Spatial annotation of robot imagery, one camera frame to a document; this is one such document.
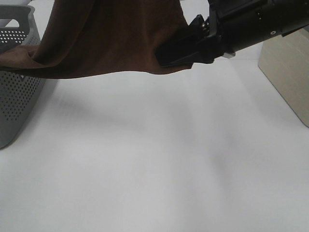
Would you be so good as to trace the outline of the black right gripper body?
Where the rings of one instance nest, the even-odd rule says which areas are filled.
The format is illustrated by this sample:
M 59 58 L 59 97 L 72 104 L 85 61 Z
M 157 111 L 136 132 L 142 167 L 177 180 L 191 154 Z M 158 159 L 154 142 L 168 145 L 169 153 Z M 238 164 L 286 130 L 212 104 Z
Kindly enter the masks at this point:
M 210 0 L 209 16 L 197 15 L 195 63 L 210 64 L 309 24 L 307 0 Z

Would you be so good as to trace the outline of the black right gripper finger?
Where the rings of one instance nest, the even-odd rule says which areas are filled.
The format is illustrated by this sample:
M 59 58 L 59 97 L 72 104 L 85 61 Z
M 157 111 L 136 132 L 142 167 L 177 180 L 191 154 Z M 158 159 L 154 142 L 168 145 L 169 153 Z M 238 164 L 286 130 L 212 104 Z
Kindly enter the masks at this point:
M 185 28 L 178 30 L 163 42 L 155 51 L 155 57 L 161 67 L 203 63 L 205 59 L 198 48 L 198 42 L 204 37 L 204 18 L 197 15 Z

